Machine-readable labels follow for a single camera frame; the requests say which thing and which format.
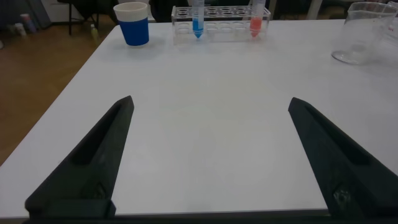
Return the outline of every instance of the white cup rim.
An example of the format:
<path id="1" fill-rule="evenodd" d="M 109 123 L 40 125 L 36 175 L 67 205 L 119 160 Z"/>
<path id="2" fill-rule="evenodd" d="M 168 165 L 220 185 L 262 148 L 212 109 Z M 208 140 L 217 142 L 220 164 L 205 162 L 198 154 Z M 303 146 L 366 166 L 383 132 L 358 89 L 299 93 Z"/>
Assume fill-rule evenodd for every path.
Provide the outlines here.
<path id="1" fill-rule="evenodd" d="M 146 9 L 148 5 L 143 2 L 125 2 L 122 4 L 115 5 L 113 10 L 118 12 L 134 12 L 134 11 L 141 11 Z"/>

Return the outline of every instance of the blue liquid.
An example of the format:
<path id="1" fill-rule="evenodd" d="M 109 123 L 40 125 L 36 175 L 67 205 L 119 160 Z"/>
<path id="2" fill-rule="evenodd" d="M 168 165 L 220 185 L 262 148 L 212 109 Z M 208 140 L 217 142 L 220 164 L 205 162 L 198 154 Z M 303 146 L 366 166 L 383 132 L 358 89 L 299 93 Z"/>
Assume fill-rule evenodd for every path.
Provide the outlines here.
<path id="1" fill-rule="evenodd" d="M 203 22 L 201 23 L 201 26 L 199 26 L 199 20 L 193 19 L 192 29 L 193 29 L 193 33 L 195 34 L 195 36 L 199 38 L 203 33 Z"/>

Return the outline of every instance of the white table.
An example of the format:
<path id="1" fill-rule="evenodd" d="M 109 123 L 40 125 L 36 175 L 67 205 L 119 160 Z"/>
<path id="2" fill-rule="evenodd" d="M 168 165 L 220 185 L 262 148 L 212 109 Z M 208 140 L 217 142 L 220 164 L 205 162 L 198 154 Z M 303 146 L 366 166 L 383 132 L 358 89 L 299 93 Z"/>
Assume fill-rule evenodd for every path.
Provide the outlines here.
<path id="1" fill-rule="evenodd" d="M 115 27 L 0 167 L 0 217 L 28 216 L 25 199 L 126 95 L 135 110 L 118 215 L 326 208 L 287 111 L 293 96 L 398 173 L 397 55 L 333 59 L 342 25 L 271 21 L 265 44 L 176 47 L 171 24 L 150 24 L 142 49 Z"/>

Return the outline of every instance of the blue test tube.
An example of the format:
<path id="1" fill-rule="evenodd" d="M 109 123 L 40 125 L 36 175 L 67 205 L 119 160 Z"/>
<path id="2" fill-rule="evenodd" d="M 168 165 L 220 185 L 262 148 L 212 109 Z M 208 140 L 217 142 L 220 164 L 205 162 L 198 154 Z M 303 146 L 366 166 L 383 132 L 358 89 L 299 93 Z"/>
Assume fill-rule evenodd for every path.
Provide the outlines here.
<path id="1" fill-rule="evenodd" d="M 192 12 L 192 30 L 199 38 L 203 33 L 203 24 L 205 23 L 205 0 L 194 0 Z"/>

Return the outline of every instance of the test tube rack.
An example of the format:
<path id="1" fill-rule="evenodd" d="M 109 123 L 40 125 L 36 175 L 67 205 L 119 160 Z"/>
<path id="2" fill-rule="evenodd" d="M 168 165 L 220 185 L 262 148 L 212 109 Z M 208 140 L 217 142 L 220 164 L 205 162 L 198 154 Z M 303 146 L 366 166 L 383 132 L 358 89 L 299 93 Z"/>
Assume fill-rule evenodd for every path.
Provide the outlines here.
<path id="1" fill-rule="evenodd" d="M 261 29 L 253 37 L 250 23 L 252 6 L 207 6 L 205 7 L 203 35 L 197 38 L 192 30 L 192 7 L 173 7 L 172 24 L 174 44 L 202 42 L 249 42 L 262 41 L 266 37 L 271 13 L 264 8 Z"/>

